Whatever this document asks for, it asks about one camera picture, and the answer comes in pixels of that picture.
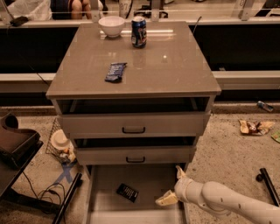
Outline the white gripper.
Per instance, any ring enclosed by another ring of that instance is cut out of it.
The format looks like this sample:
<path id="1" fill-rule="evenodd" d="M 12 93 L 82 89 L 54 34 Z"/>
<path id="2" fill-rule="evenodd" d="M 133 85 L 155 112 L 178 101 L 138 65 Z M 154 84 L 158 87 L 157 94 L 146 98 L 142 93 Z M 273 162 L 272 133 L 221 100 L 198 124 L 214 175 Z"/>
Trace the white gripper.
<path id="1" fill-rule="evenodd" d="M 188 194 L 189 185 L 193 182 L 191 178 L 186 177 L 186 173 L 177 165 L 177 183 L 174 186 L 175 192 L 169 190 L 162 197 L 156 200 L 156 204 L 165 207 L 176 204 L 178 201 L 191 203 L 192 197 Z"/>

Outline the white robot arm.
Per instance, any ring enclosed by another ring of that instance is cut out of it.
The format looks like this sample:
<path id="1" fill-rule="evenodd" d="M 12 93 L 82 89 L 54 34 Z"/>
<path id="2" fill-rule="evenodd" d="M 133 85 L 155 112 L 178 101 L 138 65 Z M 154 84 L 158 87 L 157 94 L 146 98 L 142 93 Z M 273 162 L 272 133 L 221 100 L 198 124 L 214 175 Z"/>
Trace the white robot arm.
<path id="1" fill-rule="evenodd" d="M 217 217 L 231 213 L 239 214 L 254 224 L 280 224 L 280 207 L 235 192 L 227 186 L 209 181 L 196 182 L 188 178 L 180 166 L 177 168 L 177 183 L 156 200 L 164 207 L 180 202 L 193 203 L 200 209 Z"/>

